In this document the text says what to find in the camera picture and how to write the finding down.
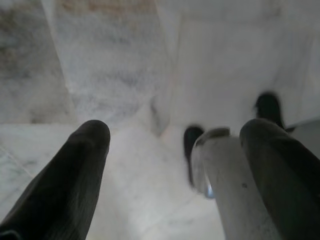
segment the foot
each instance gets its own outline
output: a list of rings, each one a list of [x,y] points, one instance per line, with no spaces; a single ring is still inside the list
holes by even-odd
[[[192,177],[192,167],[191,167],[191,152],[194,147],[196,140],[204,133],[205,131],[196,125],[189,126],[183,136],[183,147],[184,147],[184,156],[188,163],[188,172],[189,172],[189,182],[192,187],[194,187],[193,177]]]
[[[275,93],[262,93],[256,100],[255,107],[257,118],[267,119],[284,129],[284,124],[281,117],[280,102]]]

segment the shoe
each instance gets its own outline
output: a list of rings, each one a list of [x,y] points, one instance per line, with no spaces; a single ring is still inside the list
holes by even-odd
[[[277,95],[273,92],[262,93],[255,103],[256,117],[267,119],[284,129],[281,107]]]
[[[205,131],[200,126],[192,125],[185,130],[183,136],[184,156],[188,163],[189,182],[193,188],[195,187],[195,185],[192,176],[191,152],[195,145],[195,142],[204,132]]]

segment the marble floor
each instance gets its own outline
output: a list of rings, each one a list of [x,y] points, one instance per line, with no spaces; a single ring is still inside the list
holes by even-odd
[[[223,240],[188,183],[189,124],[254,117],[278,93],[287,126],[320,117],[317,0],[0,1],[0,220],[70,133],[111,129],[88,240]]]

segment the black shoe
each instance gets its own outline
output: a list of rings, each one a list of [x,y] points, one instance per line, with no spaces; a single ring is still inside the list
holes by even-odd
[[[255,103],[256,117],[267,119],[284,129],[281,107],[277,95],[273,92],[262,93]]]
[[[194,187],[194,182],[192,177],[191,152],[196,140],[204,132],[205,131],[200,126],[192,125],[185,130],[184,136],[183,136],[184,156],[188,163],[189,181],[192,187]]]

